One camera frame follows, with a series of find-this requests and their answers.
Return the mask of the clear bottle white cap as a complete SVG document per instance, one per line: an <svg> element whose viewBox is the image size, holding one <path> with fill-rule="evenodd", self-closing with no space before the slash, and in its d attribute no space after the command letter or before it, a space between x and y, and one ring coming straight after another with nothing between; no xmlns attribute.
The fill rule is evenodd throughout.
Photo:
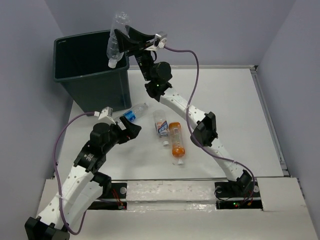
<svg viewBox="0 0 320 240"><path fill-rule="evenodd" d="M124 53L120 52L119 44L115 30L118 29L125 35L128 34L126 25L129 25L131 19L128 14L123 11L117 11L112 19L109 39L107 43L106 56L108 58L108 67L115 69L117 63L123 58Z"/></svg>

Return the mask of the large orange label bottle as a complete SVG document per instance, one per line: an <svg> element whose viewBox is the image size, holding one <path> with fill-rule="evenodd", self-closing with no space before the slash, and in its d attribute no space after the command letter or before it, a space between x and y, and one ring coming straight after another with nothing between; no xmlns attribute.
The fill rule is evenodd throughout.
<svg viewBox="0 0 320 240"><path fill-rule="evenodd" d="M169 124L169 132L171 139L171 154L176 159L177 164L184 164L186 149L183 143L182 127L179 122L171 122Z"/></svg>

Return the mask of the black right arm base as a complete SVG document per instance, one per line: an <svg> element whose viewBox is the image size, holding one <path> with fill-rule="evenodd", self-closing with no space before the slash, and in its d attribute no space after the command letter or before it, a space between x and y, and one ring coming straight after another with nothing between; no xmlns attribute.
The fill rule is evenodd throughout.
<svg viewBox="0 0 320 240"><path fill-rule="evenodd" d="M257 180L217 181L214 183L217 210L263 209Z"/></svg>

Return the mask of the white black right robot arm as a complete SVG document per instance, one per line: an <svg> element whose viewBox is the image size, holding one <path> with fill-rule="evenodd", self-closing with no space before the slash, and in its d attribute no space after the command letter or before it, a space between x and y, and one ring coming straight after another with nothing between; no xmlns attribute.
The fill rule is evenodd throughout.
<svg viewBox="0 0 320 240"><path fill-rule="evenodd" d="M172 69L165 61L156 62L156 51L168 50L166 34L144 34L125 26L127 34L119 29L114 30L118 49L126 56L134 56L138 67L147 82L144 86L147 94L157 102L167 106L182 117L187 124L193 144L210 155L223 170L227 186L222 190L232 197L245 196L250 187L255 185L253 172L244 164L233 160L219 139L217 120L213 112L204 112L184 99L172 87Z"/></svg>

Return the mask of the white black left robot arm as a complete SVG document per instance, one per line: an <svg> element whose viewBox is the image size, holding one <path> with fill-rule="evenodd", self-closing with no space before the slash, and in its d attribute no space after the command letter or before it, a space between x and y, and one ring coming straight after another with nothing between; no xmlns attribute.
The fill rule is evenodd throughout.
<svg viewBox="0 0 320 240"><path fill-rule="evenodd" d="M95 124L65 181L55 174L57 193L37 217L29 217L24 225L29 240L68 240L78 235L80 231L72 227L84 223L86 211L95 200L110 194L112 179L99 169L115 145L135 139L142 129L124 116L120 120L123 128L116 122Z"/></svg>

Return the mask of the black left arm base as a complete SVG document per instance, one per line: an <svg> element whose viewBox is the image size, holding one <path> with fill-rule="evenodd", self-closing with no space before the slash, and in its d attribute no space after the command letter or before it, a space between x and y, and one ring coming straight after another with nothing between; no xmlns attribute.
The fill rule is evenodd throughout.
<svg viewBox="0 0 320 240"><path fill-rule="evenodd" d="M109 190L103 190L102 195L95 200L88 210L125 211L127 209L127 183L112 182Z"/></svg>

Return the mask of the dark green plastic bin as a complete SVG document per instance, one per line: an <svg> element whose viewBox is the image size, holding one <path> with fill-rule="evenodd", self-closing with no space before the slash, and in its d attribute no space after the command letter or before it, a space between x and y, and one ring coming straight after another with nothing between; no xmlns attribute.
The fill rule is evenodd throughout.
<svg viewBox="0 0 320 240"><path fill-rule="evenodd" d="M53 80L61 84L83 112L106 107L122 111L132 107L128 69L123 56L115 68L108 66L110 31L58 38L53 48Z"/></svg>

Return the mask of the clear bottle white blue label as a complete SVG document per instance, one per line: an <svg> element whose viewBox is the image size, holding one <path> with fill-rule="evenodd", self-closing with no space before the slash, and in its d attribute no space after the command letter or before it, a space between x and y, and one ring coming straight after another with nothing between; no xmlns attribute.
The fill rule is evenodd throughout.
<svg viewBox="0 0 320 240"><path fill-rule="evenodd" d="M156 135L164 147L169 145L169 126L167 122L166 113L163 110L156 110L153 112L153 120Z"/></svg>

